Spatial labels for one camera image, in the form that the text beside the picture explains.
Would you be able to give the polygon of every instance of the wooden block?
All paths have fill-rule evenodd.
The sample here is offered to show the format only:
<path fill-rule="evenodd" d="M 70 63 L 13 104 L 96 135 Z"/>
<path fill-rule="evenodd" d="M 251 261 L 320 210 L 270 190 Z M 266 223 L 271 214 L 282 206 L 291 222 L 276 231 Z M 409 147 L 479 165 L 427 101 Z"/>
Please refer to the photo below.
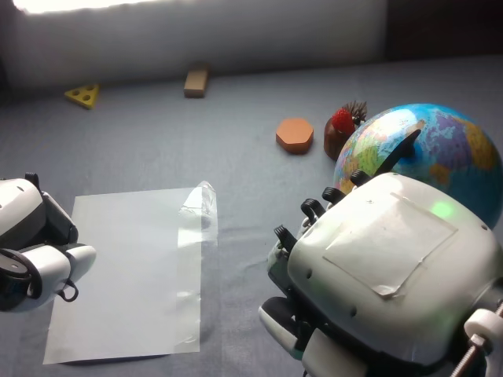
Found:
<path fill-rule="evenodd" d="M 70 101 L 90 110 L 94 107 L 99 90 L 100 86 L 98 84 L 90 84 L 69 90 L 64 93 L 64 96 Z"/>
<path fill-rule="evenodd" d="M 313 143 L 313 132 L 313 127 L 305 119 L 285 119 L 276 130 L 276 141 L 285 151 L 302 155 Z"/>
<path fill-rule="evenodd" d="M 202 65 L 189 71 L 183 93 L 187 98 L 202 98 L 206 91 L 208 66 Z"/>

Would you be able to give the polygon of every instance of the hedgehog figurine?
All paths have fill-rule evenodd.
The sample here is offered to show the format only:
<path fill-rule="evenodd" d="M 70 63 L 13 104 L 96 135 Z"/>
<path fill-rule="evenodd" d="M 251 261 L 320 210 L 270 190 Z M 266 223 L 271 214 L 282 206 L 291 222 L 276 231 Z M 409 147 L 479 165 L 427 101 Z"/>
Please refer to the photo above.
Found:
<path fill-rule="evenodd" d="M 353 101 L 337 110 L 328 120 L 325 124 L 323 147 L 331 159 L 337 161 L 347 139 L 365 121 L 366 116 L 367 103 Z"/>

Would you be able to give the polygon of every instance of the white paper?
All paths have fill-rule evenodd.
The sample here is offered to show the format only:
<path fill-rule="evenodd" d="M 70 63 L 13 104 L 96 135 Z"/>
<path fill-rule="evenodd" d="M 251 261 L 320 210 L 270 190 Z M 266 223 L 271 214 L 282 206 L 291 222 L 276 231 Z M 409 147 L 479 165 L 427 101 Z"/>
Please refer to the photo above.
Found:
<path fill-rule="evenodd" d="M 323 258 L 378 295 L 394 295 L 418 265 L 457 229 L 395 194 L 365 217 L 347 219 Z"/>
<path fill-rule="evenodd" d="M 199 350 L 203 189 L 75 198 L 97 259 L 77 300 L 55 300 L 43 364 Z M 188 199 L 199 212 L 184 216 Z M 192 241 L 179 248 L 180 232 Z"/>

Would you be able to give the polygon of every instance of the rectangular wooden block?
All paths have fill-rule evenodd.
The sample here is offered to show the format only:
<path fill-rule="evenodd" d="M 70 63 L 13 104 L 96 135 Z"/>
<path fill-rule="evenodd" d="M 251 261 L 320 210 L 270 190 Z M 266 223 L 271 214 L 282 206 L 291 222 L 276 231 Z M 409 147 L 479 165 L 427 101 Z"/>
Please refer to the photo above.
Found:
<path fill-rule="evenodd" d="M 189 71 L 185 81 L 184 94 L 187 98 L 202 98 L 206 91 L 208 68 L 199 67 Z"/>

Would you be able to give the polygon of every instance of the green light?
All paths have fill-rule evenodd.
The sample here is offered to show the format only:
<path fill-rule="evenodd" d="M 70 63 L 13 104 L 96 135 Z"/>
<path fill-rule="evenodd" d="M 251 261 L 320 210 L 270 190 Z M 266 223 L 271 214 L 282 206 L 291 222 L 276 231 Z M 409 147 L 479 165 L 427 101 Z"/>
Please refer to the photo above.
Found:
<path fill-rule="evenodd" d="M 431 212 L 440 218 L 448 218 L 453 213 L 453 207 L 446 202 L 437 202 L 433 204 Z"/>

